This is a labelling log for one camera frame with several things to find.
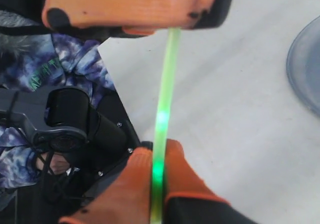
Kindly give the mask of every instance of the purple tie-dye shirt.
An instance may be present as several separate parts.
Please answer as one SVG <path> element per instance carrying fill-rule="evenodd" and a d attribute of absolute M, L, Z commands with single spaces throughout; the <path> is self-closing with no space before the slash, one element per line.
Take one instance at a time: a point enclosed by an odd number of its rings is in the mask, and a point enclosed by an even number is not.
<path fill-rule="evenodd" d="M 104 90 L 113 82 L 98 53 L 96 41 L 80 41 L 67 35 L 41 35 L 36 49 L 18 58 L 0 56 L 0 80 L 5 88 L 33 92 L 42 86 L 76 86 L 97 107 Z M 0 188 L 37 183 L 35 154 L 13 128 L 0 126 Z"/>

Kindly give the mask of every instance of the white floor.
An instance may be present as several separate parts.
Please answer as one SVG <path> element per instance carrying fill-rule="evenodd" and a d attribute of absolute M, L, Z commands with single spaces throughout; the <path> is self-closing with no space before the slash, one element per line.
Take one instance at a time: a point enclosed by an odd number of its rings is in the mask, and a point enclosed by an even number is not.
<path fill-rule="evenodd" d="M 319 0 L 234 0 L 221 28 L 182 34 L 169 137 L 259 223 L 320 223 L 320 119 L 285 70 L 292 41 L 319 15 Z M 154 135 L 166 34 L 100 49 L 142 140 Z"/>

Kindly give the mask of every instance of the black strap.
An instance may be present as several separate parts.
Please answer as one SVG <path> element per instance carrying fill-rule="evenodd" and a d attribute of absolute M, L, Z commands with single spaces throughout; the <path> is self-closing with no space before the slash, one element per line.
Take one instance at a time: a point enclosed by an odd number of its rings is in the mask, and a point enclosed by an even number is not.
<path fill-rule="evenodd" d="M 34 36 L 52 34 L 54 33 L 54 31 L 43 25 L 29 25 L 19 27 L 0 26 L 0 33 L 8 36 Z"/>

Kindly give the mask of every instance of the green glowing tube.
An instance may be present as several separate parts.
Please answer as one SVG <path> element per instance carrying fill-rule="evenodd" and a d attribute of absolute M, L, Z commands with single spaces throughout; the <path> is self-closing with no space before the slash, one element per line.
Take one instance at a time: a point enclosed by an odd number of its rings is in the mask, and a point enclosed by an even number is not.
<path fill-rule="evenodd" d="M 165 153 L 180 34 L 180 28 L 169 29 L 161 77 L 153 144 L 151 224 L 162 223 Z"/>

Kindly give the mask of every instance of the gray fur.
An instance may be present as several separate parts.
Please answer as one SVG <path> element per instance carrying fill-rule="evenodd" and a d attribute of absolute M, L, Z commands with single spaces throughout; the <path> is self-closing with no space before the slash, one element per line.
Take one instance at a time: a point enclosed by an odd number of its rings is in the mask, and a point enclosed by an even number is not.
<path fill-rule="evenodd" d="M 21 27 L 31 26 L 34 23 L 18 14 L 0 10 L 0 26 Z M 34 36 L 10 36 L 0 33 L 0 55 L 9 52 L 15 57 L 28 53 L 34 48 Z"/>

